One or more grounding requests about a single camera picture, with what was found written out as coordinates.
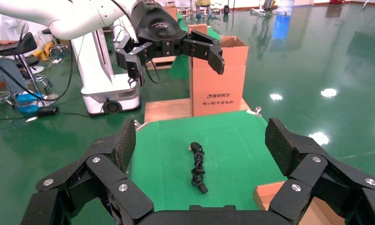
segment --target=green table surface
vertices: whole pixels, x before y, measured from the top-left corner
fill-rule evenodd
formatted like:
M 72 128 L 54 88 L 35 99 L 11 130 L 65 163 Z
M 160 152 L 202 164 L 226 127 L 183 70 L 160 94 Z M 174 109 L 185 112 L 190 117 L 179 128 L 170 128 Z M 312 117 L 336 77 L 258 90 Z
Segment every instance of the green table surface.
M 148 124 L 137 133 L 131 180 L 153 201 L 155 211 L 188 210 L 190 205 L 236 205 L 253 210 L 258 185 L 285 180 L 265 146 L 267 122 L 246 111 Z M 191 142 L 204 150 L 201 194 L 190 183 Z

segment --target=cardboard box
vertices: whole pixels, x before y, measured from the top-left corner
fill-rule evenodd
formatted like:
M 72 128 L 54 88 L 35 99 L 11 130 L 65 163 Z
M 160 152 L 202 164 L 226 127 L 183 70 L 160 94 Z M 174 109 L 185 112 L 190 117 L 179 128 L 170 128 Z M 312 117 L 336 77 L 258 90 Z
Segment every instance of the cardboard box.
M 163 8 L 176 20 L 178 21 L 178 10 L 176 6 L 163 6 Z
M 236 36 L 223 36 L 220 46 L 225 69 L 218 75 L 206 60 L 189 60 L 190 98 L 193 116 L 240 110 L 248 46 Z
M 208 27 L 207 24 L 192 24 L 188 27 L 189 34 L 192 32 L 192 30 L 196 30 L 203 34 L 207 34 Z
M 260 210 L 268 210 L 274 195 L 284 182 L 260 185 L 255 188 L 254 200 Z M 328 204 L 318 198 L 313 198 L 306 210 L 300 225 L 344 225 L 345 220 L 338 216 Z

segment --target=wire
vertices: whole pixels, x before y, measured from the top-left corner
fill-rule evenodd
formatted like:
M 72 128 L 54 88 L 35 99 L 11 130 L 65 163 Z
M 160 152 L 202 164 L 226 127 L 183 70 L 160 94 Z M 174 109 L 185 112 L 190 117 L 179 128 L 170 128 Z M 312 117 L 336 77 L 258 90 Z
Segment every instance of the wire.
M 160 82 L 156 82 L 156 81 L 153 80 L 153 78 L 151 78 L 151 75 L 150 75 L 150 73 L 149 73 L 149 70 L 148 70 L 148 67 L 146 66 L 146 64 L 144 64 L 144 67 L 145 67 L 146 73 L 148 74 L 149 79 L 150 79 L 153 83 L 155 83 L 155 84 L 159 84 Z
M 59 112 L 59 114 L 75 115 L 75 116 L 82 116 L 82 117 L 85 117 L 85 118 L 89 118 L 89 116 L 87 116 L 87 115 L 76 113 L 76 112 Z
M 124 15 L 126 15 L 129 22 L 131 22 L 131 19 L 129 18 L 128 13 L 123 9 L 123 7 L 121 7 L 115 0 L 110 0 L 110 1 L 112 1 L 124 13 Z
M 21 120 L 21 119 L 29 118 L 31 116 L 32 115 L 30 115 L 30 116 L 23 116 L 23 117 L 17 117 L 17 118 L 0 118 L 0 120 Z
M 157 72 L 157 68 L 156 68 L 156 65 L 154 64 L 154 62 L 153 62 L 153 60 L 152 59 L 150 59 L 150 62 L 151 62 L 151 64 L 152 64 L 152 66 L 153 66 L 153 68 L 154 68 L 154 71 L 156 72 L 156 75 L 157 75 L 157 79 L 160 81 L 160 77 L 158 76 L 158 72 Z
M 20 88 L 22 88 L 25 92 L 29 93 L 30 95 L 34 96 L 35 98 L 39 99 L 39 100 L 43 100 L 43 101 L 47 101 L 47 102 L 53 102 L 53 101 L 56 101 L 58 99 L 60 99 L 61 97 L 63 97 L 66 92 L 68 91 L 69 89 L 69 86 L 70 86 L 70 83 L 72 81 L 72 75 L 73 75 L 73 48 L 70 48 L 70 53 L 71 53 L 71 59 L 70 59 L 70 75 L 69 75 L 69 81 L 67 83 L 67 86 L 65 88 L 65 91 L 58 97 L 54 98 L 54 99 L 45 99 L 45 98 L 42 98 L 40 96 L 37 96 L 35 95 L 34 93 L 32 93 L 29 89 L 25 88 L 23 85 L 21 85 L 11 74 L 9 74 L 8 71 L 6 71 L 2 66 L 0 66 L 0 70 L 5 73 L 5 75 L 7 75 L 16 85 L 18 85 Z
M 116 28 L 117 26 L 121 26 L 121 23 L 120 23 L 120 24 L 116 24 L 116 26 L 113 26 L 112 30 L 110 31 L 110 34 L 113 34 L 113 30 L 114 30 L 114 28 Z
M 85 34 L 84 34 L 84 36 L 82 37 L 80 50 L 78 51 L 77 59 L 76 59 L 76 61 L 77 61 L 77 73 L 78 73 L 78 75 L 79 75 L 80 77 L 81 77 L 81 74 L 80 74 L 80 70 L 78 69 L 78 62 L 79 62 L 78 59 L 79 59 L 79 57 L 80 57 L 81 49 L 83 48 L 84 38 L 85 38 Z
M 8 129 L 8 128 L 13 128 L 13 127 L 18 126 L 18 125 L 20 125 L 20 124 L 23 124 L 23 123 L 25 123 L 25 122 L 26 122 L 26 121 L 23 120 L 23 121 L 21 121 L 21 122 L 19 122 L 19 123 L 16 123 L 16 124 L 13 124 L 13 125 L 9 125 L 9 126 L 7 126 L 7 127 L 2 127 L 2 128 L 0 128 L 0 131 L 5 130 L 5 129 Z
M 83 96 L 83 94 L 81 94 L 80 96 L 78 96 L 78 97 L 76 97 L 76 98 L 73 98 L 73 99 L 71 99 L 71 100 L 68 100 L 68 101 L 66 101 L 66 102 L 59 103 L 59 104 L 57 104 L 57 105 L 64 105 L 64 104 L 66 104 L 66 103 L 68 103 L 68 102 L 75 101 L 75 100 L 81 98 L 82 96 Z

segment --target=glossy floor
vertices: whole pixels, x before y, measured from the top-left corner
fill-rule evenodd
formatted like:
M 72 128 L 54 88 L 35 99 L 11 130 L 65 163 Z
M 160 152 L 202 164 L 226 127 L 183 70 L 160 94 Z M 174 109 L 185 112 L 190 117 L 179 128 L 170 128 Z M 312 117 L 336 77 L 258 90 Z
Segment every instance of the glossy floor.
M 375 6 L 296 7 L 291 17 L 263 19 L 249 12 L 215 17 L 208 24 L 249 45 L 244 99 L 278 117 L 293 132 L 310 135 L 335 158 L 375 176 Z M 69 60 L 49 67 L 58 92 Z M 0 224 L 18 224 L 36 182 L 79 158 L 94 139 L 114 133 L 125 118 L 143 121 L 144 103 L 188 98 L 186 79 L 160 72 L 161 84 L 141 88 L 141 109 L 93 119 L 59 114 L 0 131 Z M 81 79 L 57 104 L 60 112 L 86 113 Z M 6 105 L 0 118 L 18 117 Z M 0 128 L 18 121 L 0 121 Z M 90 202 L 74 224 L 113 224 Z

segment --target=black cable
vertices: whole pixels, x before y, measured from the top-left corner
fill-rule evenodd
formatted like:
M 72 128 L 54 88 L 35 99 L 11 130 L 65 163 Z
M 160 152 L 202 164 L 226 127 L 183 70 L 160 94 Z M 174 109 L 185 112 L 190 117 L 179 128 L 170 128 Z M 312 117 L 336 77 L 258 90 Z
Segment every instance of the black cable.
M 2 127 L 2 128 L 0 128 L 0 131 L 5 130 L 5 129 L 8 129 L 8 128 L 13 128 L 13 127 L 18 126 L 18 125 L 20 125 L 20 124 L 23 124 L 23 123 L 25 123 L 25 122 L 26 122 L 26 121 L 23 120 L 22 122 L 15 123 L 15 124 L 9 125 L 9 126 L 7 126 L 7 127 Z
M 43 100 L 43 101 L 47 101 L 47 102 L 53 102 L 53 101 L 56 101 L 58 99 L 60 99 L 61 97 L 63 97 L 66 92 L 68 91 L 69 89 L 69 86 L 70 86 L 70 83 L 72 81 L 72 74 L 73 74 L 73 48 L 70 48 L 70 53 L 71 53 L 71 59 L 70 59 L 70 76 L 69 76 L 69 81 L 67 83 L 67 86 L 66 86 L 66 89 L 65 91 L 60 95 L 58 96 L 57 98 L 54 98 L 54 99 L 45 99 L 45 98 L 42 98 L 42 97 L 39 97 L 37 95 L 35 95 L 34 93 L 32 93 L 30 90 L 28 90 L 27 88 L 23 87 L 23 85 L 21 85 L 11 74 L 9 74 L 8 71 L 6 71 L 2 66 L 0 66 L 0 70 L 5 73 L 5 75 L 7 75 L 16 85 L 18 85 L 20 88 L 22 88 L 22 90 L 24 90 L 25 92 L 27 92 L 28 94 L 34 96 L 35 98 L 39 99 L 39 100 Z
M 78 73 L 78 75 L 79 75 L 80 77 L 81 77 L 81 74 L 80 74 L 80 70 L 78 69 L 78 58 L 80 57 L 81 49 L 83 48 L 84 38 L 85 38 L 85 34 L 84 34 L 84 36 L 82 37 L 80 50 L 78 51 L 77 59 L 76 59 L 76 61 L 77 61 L 77 73 Z
M 205 171 L 204 171 L 204 166 L 203 166 L 203 161 L 204 161 L 203 147 L 197 142 L 192 142 L 190 144 L 190 149 L 195 154 L 195 167 L 192 170 L 193 178 L 192 178 L 191 183 L 193 186 L 198 187 L 202 194 L 205 194 L 208 192 L 208 189 L 204 184 Z
M 129 18 L 128 13 L 123 9 L 123 7 L 121 7 L 115 0 L 110 0 L 110 1 L 112 1 L 124 13 L 124 15 L 126 15 L 129 22 L 131 22 L 131 19 Z
M 158 72 L 157 72 L 156 65 L 154 64 L 154 62 L 153 62 L 152 59 L 150 59 L 150 62 L 151 62 L 151 64 L 153 65 L 154 71 L 156 72 L 156 75 L 157 75 L 157 79 L 158 79 L 158 81 L 160 82 L 160 77 L 158 76 Z
M 21 119 L 26 119 L 29 117 L 32 117 L 33 115 L 30 116 L 23 116 L 23 117 L 17 117 L 17 118 L 0 118 L 0 120 L 21 120 Z
M 117 26 L 121 26 L 121 24 L 116 24 L 116 26 L 113 26 L 112 30 L 110 31 L 111 34 L 113 34 L 113 30 L 114 30 L 114 28 L 116 28 Z
M 75 113 L 75 112 L 59 112 L 59 114 L 75 115 L 75 116 L 82 116 L 82 117 L 85 117 L 85 118 L 89 118 L 89 116 L 87 116 L 87 115 Z
M 150 79 L 153 83 L 155 83 L 155 84 L 159 84 L 160 82 L 156 82 L 156 81 L 153 80 L 153 78 L 151 78 L 151 75 L 150 75 L 150 73 L 149 73 L 149 70 L 148 70 L 148 67 L 146 66 L 146 64 L 144 65 L 144 67 L 145 67 L 146 73 L 148 74 L 149 79 Z
M 62 102 L 62 103 L 59 103 L 59 104 L 56 104 L 56 105 L 64 105 L 64 104 L 66 104 L 66 103 L 68 103 L 68 102 L 75 101 L 75 100 L 81 98 L 82 96 L 83 96 L 83 94 L 79 95 L 79 96 L 76 97 L 76 98 L 73 98 L 73 99 L 71 99 L 71 100 L 68 100 L 68 101 L 66 101 L 66 102 Z

